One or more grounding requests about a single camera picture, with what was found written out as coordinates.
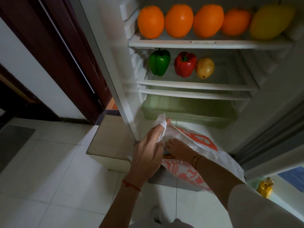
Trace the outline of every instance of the red string bracelet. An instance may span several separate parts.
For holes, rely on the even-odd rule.
[[[125,181],[125,180],[122,180],[122,182],[123,182],[124,184],[126,184],[126,187],[131,186],[131,187],[133,187],[134,189],[138,190],[139,192],[141,191],[138,187],[136,187],[135,185],[132,185],[132,184],[128,183],[128,182]]]

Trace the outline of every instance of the white sleeve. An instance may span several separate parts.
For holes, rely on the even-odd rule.
[[[233,228],[304,227],[297,217],[245,184],[232,189],[228,214]]]

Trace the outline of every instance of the hand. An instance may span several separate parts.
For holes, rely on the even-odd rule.
[[[165,150],[170,152],[176,159],[191,164],[194,156],[198,155],[196,151],[187,146],[184,142],[174,138],[166,142]]]
[[[134,147],[131,167],[129,173],[124,177],[124,180],[138,188],[142,188],[145,181],[152,177],[160,168],[164,145],[157,140],[164,127],[158,125],[153,127],[146,137]]]

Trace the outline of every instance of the tile floor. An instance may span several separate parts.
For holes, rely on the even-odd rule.
[[[124,173],[109,171],[86,155],[98,126],[13,119],[36,129],[0,174],[0,227],[97,228],[116,196]],[[146,183],[131,222],[159,204],[166,220],[199,227],[232,227],[209,192]]]

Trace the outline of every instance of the yellow fruit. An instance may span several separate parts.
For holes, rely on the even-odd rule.
[[[284,5],[265,5],[254,15],[250,34],[259,40],[269,40],[282,33],[294,17],[295,9]]]
[[[214,62],[208,57],[201,58],[196,62],[194,69],[199,78],[208,78],[214,72]]]

